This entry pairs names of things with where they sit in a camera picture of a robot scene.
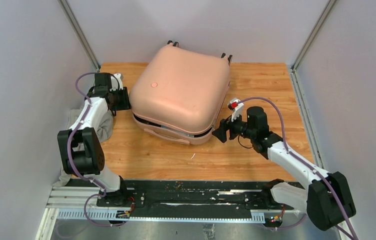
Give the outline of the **pink suitcase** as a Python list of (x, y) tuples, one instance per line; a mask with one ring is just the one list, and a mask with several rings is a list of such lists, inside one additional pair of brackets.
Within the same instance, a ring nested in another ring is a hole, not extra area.
[(232, 55), (201, 54), (168, 41), (129, 92), (135, 123), (180, 144), (201, 145), (215, 129), (230, 86)]

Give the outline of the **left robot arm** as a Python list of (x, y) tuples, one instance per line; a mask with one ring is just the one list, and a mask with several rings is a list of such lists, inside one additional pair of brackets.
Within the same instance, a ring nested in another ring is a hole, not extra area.
[(121, 73), (92, 72), (94, 85), (87, 93), (76, 90), (84, 97), (82, 112), (75, 122), (57, 135), (64, 172), (76, 175), (100, 189), (99, 197), (105, 202), (122, 207), (129, 201), (123, 178), (113, 173), (105, 164), (105, 154), (97, 136), (102, 117), (117, 111), (129, 110), (128, 89), (123, 86)]

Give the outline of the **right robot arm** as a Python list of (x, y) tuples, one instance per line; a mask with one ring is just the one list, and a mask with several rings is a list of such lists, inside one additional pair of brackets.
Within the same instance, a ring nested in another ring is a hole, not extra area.
[(330, 173), (297, 155), (281, 136), (270, 130), (263, 108), (248, 108), (246, 121), (236, 109), (220, 121), (212, 134), (222, 143), (238, 137), (249, 139), (257, 153), (284, 168), (301, 185), (296, 187), (281, 179), (270, 181), (261, 195), (266, 208), (288, 205), (305, 213), (322, 231), (356, 215), (346, 177), (338, 171)]

